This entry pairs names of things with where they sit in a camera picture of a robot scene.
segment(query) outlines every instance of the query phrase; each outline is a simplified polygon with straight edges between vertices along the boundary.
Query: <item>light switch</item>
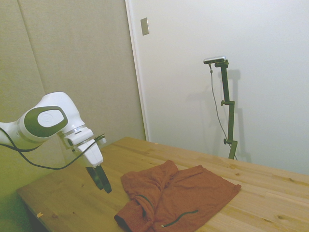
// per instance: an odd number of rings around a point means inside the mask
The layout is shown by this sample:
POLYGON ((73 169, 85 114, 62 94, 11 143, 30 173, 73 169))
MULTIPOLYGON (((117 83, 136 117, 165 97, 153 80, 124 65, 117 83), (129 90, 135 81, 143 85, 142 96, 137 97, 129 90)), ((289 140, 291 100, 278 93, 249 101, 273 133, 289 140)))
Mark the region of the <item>light switch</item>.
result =
POLYGON ((140 24, 143 35, 148 35, 149 34, 148 19, 147 18, 141 19, 140 24))

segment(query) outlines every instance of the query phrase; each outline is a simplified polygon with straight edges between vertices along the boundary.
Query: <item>cable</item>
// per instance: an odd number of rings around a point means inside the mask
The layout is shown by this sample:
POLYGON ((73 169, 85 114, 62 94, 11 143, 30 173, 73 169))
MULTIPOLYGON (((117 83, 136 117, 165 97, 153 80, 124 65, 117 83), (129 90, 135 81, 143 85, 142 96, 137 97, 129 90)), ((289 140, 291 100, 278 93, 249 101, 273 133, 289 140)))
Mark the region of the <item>cable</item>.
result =
POLYGON ((95 144, 95 143, 96 143, 98 140, 100 140, 100 139, 102 138, 102 136, 103 136, 103 135, 100 135, 100 136, 98 136, 97 138, 95 138, 95 141, 94 141, 91 145, 89 145, 89 146, 86 148, 85 151, 83 151, 80 155, 78 155, 78 157, 76 157, 75 159, 73 159, 70 163, 68 163, 68 164, 66 164, 65 166, 60 167, 60 168, 53 168, 53 167, 47 167, 47 166, 42 166, 42 165, 39 165, 39 164, 35 164, 35 163, 31 162, 30 160, 28 160, 27 157, 24 156, 24 154, 20 151, 20 149, 17 148, 17 146, 15 145, 15 143, 13 142, 13 140, 10 138, 10 136, 8 135, 8 133, 7 133, 4 129, 2 129, 1 127, 0 127, 0 130, 6 135, 6 137, 8 137, 8 139, 9 139, 10 142, 12 143, 13 148, 14 148, 13 150, 17 151, 28 163, 32 164, 33 166, 39 167, 39 168, 46 168, 46 169, 51 169, 51 170, 60 170, 60 169, 64 169, 64 168, 68 167, 69 165, 73 164, 79 157, 81 157, 89 148, 92 147, 93 144, 95 144))
POLYGON ((218 121, 219 121, 220 127, 221 127, 221 129, 222 129, 222 131, 223 131, 223 133, 224 133, 225 139, 227 140, 226 133, 225 133, 225 131, 224 131, 223 127, 222 127, 221 120, 220 120, 220 118, 219 118, 219 114, 218 114, 218 107, 217 107, 217 101, 216 101, 216 98, 215 98, 215 96, 214 96, 214 92, 213 92, 213 77, 212 77, 212 73, 213 73, 213 71, 212 71, 212 69, 211 69, 211 90, 212 90, 212 95, 213 95, 214 105, 216 106, 216 113, 217 113, 217 118, 218 118, 218 121))

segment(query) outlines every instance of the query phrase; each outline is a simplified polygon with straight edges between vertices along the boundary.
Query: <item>zipper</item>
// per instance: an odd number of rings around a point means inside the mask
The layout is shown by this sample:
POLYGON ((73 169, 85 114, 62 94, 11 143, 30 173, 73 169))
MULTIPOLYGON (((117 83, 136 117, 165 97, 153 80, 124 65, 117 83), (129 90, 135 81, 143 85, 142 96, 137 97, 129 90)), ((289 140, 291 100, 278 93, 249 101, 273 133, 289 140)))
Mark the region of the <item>zipper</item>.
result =
POLYGON ((162 225, 161 227, 171 226, 171 225, 173 225, 174 223, 176 223, 182 216, 184 216, 184 215, 186 215, 186 214, 195 214, 195 213, 197 213, 197 212, 198 212, 198 210, 191 211, 191 212, 185 212, 185 213, 183 213, 183 214, 180 214, 180 216, 179 216, 176 220, 174 220, 173 222, 171 222, 171 223, 169 223, 169 224, 162 225))

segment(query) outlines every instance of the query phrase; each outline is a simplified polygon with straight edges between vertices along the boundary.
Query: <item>black zipper trim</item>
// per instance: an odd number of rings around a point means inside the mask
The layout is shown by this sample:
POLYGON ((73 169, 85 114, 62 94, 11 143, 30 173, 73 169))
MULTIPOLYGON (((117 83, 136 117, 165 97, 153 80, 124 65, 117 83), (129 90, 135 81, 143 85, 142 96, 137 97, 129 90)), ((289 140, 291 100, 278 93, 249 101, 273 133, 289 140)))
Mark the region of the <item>black zipper trim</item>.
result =
POLYGON ((149 203, 149 204, 151 205, 151 207, 154 209, 153 204, 151 204, 150 200, 148 200, 147 197, 145 197, 145 196, 143 196, 143 195, 138 195, 138 196, 140 196, 140 197, 144 198, 146 201, 148 201, 148 203, 149 203))
POLYGON ((195 214, 195 213, 197 213, 197 212, 198 212, 198 210, 196 210, 196 211, 191 211, 191 212, 185 212, 185 213, 183 213, 183 214, 180 214, 180 216, 179 216, 175 221, 173 221, 173 222, 171 222, 171 223, 169 223, 169 224, 166 224, 166 225, 162 225, 161 227, 171 226, 171 225, 173 225, 174 223, 176 223, 182 216, 184 216, 184 215, 186 215, 186 214, 195 214))

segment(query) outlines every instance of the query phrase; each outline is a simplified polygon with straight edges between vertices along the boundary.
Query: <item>black metal stand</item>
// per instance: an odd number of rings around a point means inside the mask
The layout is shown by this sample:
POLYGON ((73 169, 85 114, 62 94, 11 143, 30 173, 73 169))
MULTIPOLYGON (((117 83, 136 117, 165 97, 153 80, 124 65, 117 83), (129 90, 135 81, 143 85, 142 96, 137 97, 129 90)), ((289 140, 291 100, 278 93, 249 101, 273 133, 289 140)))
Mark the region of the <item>black metal stand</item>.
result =
POLYGON ((233 130, 234 130, 234 110, 235 110, 235 102, 230 101, 229 91, 228 91, 228 81, 227 81, 227 67, 228 60, 226 59, 223 62, 215 63, 215 67, 221 68, 221 76, 222 76, 222 84, 223 84, 223 94, 224 101, 221 102, 222 105, 228 105, 228 131, 227 131, 227 139, 224 139, 224 144, 231 145, 230 154, 228 156, 229 159, 234 159, 237 141, 233 140, 233 130))

